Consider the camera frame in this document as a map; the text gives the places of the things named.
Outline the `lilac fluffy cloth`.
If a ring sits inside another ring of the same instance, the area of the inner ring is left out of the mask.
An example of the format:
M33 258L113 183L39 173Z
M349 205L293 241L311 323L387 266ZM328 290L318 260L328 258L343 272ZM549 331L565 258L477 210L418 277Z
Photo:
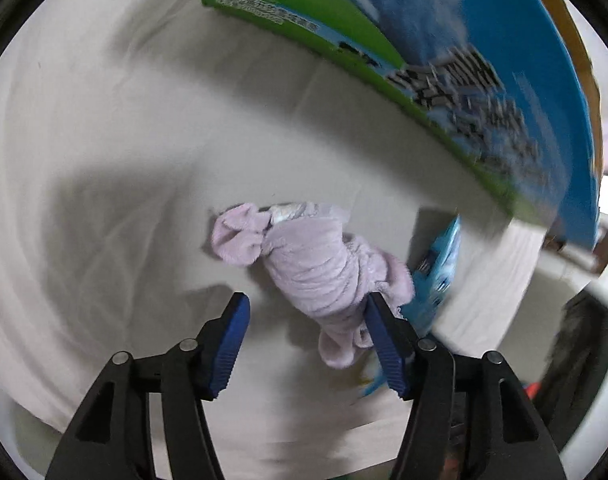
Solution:
M349 213L321 203L235 206L216 218L214 254L232 266L261 261L287 301L315 321L328 367L351 367L372 339L363 298L381 294L392 308L409 304L415 286L406 264L363 237L344 231Z

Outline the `printed cardboard milk box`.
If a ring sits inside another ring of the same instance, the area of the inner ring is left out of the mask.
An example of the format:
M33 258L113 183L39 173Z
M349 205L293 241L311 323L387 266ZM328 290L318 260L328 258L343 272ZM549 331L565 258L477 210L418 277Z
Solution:
M542 0L202 0L299 41L431 129L520 220L598 236L589 108Z

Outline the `grey white table cloth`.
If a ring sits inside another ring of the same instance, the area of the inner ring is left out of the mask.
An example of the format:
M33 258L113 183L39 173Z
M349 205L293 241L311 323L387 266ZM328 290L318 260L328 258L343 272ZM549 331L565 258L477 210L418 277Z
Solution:
M390 460L407 405L361 398L261 266L209 251L216 214L331 203L407 258L431 212L460 214L439 329L502 340L543 233L343 68L201 0L46 0L0 58L0 387L63 430L108 358L196 334L232 292L252 318L206 408L230 479L325 479Z

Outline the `blue long snack packet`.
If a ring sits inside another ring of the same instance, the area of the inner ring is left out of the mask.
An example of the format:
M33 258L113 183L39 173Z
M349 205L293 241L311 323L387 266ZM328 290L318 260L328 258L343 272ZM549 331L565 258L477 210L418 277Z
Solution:
M441 310L449 293L456 274L456 266L461 243L461 221L459 216L453 217L444 231L434 238L430 247L424 253L419 263L411 270L415 295L400 307L393 308L397 318L409 323L418 340L426 339L435 344L441 344L432 333L432 327L438 311ZM365 321L373 344L377 336L386 336L385 326L377 316L377 306L365 300ZM370 325L373 325L375 335L372 336ZM363 372L363 388L359 399L372 396L383 386L388 386L386 370L380 363L377 350L373 346L371 356L367 360Z

